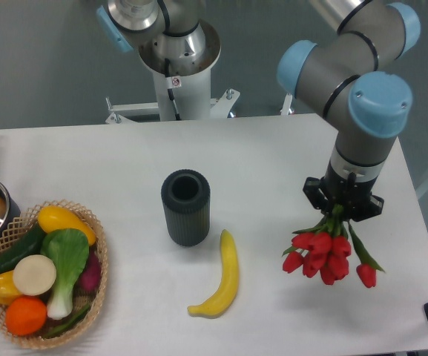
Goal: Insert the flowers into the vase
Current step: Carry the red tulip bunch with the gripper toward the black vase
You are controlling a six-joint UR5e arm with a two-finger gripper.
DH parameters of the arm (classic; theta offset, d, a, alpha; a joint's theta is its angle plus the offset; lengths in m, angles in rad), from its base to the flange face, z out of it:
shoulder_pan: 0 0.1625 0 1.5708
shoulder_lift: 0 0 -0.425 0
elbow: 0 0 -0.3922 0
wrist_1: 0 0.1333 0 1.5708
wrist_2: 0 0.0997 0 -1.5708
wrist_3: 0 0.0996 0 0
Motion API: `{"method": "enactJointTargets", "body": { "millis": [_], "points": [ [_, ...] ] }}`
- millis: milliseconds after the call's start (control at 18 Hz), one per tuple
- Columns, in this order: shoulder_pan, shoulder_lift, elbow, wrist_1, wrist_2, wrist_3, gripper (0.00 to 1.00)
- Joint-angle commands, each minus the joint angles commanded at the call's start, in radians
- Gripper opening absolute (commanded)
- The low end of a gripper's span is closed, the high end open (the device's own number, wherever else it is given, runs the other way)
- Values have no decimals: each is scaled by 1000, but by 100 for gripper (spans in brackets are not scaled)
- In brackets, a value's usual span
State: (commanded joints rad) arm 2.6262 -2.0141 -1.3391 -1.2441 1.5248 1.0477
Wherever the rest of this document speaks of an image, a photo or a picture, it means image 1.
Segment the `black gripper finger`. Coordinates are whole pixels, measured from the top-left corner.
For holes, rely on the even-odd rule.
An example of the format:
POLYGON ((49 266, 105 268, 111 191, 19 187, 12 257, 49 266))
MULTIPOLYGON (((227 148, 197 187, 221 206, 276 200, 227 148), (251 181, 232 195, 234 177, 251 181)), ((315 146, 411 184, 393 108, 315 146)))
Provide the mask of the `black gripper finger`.
POLYGON ((360 207, 354 207, 350 214, 349 219, 353 220, 355 222, 360 222, 363 220, 367 220, 373 217, 376 217, 377 215, 381 214, 381 207, 380 206, 360 206, 360 207))
POLYGON ((313 192, 310 194, 309 201, 312 206, 321 211, 322 214, 330 215, 333 210, 333 201, 322 192, 313 192))

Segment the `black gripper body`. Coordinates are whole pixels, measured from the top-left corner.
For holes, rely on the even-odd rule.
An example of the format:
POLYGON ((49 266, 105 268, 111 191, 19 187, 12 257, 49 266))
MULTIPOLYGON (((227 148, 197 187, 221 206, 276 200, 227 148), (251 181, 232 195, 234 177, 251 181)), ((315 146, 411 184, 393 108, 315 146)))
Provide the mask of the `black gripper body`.
POLYGON ((333 201, 333 208, 336 205, 343 208, 342 218, 349 220, 349 214, 354 207, 380 206, 382 213, 383 198, 372 194, 375 181, 376 178, 368 182, 359 182, 355 173, 346 174, 346 177, 342 177, 331 164, 328 164, 326 173, 322 178, 308 177, 306 179, 303 193, 309 200, 311 193, 322 192, 333 201))

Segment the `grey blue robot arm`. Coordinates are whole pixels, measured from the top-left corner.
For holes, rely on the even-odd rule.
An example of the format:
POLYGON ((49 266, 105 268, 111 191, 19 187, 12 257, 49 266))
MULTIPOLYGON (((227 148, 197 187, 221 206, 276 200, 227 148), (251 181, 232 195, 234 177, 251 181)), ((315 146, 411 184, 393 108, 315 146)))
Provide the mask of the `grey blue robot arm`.
POLYGON ((298 41, 277 67, 281 87, 338 133, 325 175, 308 178, 303 190, 324 214, 341 206, 346 220, 367 220, 382 212, 372 189, 413 103, 409 85, 384 68, 416 45, 420 19, 400 2, 314 1, 313 7, 336 39, 327 47, 298 41))

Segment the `second grey robot arm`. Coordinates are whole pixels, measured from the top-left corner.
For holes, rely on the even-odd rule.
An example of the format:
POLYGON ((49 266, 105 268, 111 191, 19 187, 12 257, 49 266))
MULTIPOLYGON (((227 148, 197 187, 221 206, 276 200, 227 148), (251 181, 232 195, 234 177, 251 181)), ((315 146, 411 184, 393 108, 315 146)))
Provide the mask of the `second grey robot arm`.
POLYGON ((161 34, 188 35, 204 11, 204 1, 107 1, 96 17, 114 47, 127 53, 161 34))

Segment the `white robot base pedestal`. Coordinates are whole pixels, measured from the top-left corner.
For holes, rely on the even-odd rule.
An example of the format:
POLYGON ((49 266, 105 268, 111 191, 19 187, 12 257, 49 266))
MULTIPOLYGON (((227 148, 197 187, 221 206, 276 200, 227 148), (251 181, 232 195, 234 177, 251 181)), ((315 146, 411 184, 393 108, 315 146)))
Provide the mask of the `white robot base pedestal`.
POLYGON ((208 22, 200 19, 186 36, 161 34, 137 51, 151 72, 157 100, 112 105, 106 98, 108 124, 147 115, 158 115, 161 121, 234 117, 233 106, 240 98, 238 90, 229 88, 218 98, 211 96, 211 70, 220 57, 221 45, 217 31, 208 22))

